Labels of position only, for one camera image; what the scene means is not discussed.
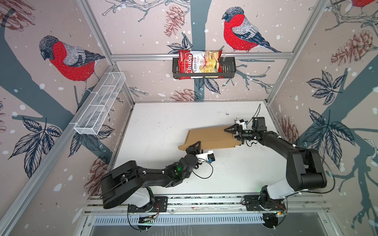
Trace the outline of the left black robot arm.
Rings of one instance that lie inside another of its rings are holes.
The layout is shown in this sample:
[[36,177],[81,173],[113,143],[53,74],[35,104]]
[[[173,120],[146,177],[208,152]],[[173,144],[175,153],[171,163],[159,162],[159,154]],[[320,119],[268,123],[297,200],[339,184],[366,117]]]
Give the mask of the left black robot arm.
[[164,169],[147,169],[137,166],[135,160],[113,169],[100,179],[101,198],[104,209],[124,203],[137,190],[145,187],[175,187],[188,179],[198,169],[197,155],[201,154],[198,141],[186,149],[186,155]]

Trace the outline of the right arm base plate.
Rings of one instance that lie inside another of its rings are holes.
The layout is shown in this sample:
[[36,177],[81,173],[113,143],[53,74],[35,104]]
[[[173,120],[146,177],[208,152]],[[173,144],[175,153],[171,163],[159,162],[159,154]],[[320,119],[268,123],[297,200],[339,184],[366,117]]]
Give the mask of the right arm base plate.
[[262,199],[259,195],[245,195],[241,202],[247,211],[286,211],[283,200]]

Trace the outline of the brown cardboard box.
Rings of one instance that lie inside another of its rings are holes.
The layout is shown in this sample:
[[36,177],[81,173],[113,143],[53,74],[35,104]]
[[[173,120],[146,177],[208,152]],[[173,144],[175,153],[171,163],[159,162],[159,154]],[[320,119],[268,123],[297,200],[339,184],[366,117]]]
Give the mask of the brown cardboard box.
[[226,128],[228,128],[227,125],[189,130],[185,143],[178,146],[178,149],[185,151],[198,141],[201,142],[201,149],[203,150],[235,148],[241,145],[241,141],[236,140],[233,134],[224,131]]

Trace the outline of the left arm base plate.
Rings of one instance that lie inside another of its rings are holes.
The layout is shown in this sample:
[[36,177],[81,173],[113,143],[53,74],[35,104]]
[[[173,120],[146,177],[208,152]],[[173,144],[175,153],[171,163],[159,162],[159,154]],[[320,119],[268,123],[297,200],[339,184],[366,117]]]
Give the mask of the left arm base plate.
[[145,206],[137,207],[136,205],[130,205],[128,211],[129,213],[162,213],[167,211],[167,205],[167,196],[155,196]]

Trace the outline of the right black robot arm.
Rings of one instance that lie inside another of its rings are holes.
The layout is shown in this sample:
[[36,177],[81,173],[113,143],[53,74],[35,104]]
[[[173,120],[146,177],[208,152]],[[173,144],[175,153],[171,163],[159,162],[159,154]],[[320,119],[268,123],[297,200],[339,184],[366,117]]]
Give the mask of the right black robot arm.
[[286,159],[285,177],[261,189],[258,199],[261,207],[271,208],[274,203],[289,196],[327,186],[319,152],[313,148],[297,147],[279,134],[268,131],[264,117],[252,118],[249,122],[237,121],[224,129],[224,132],[233,134],[241,144],[248,141],[258,142]]

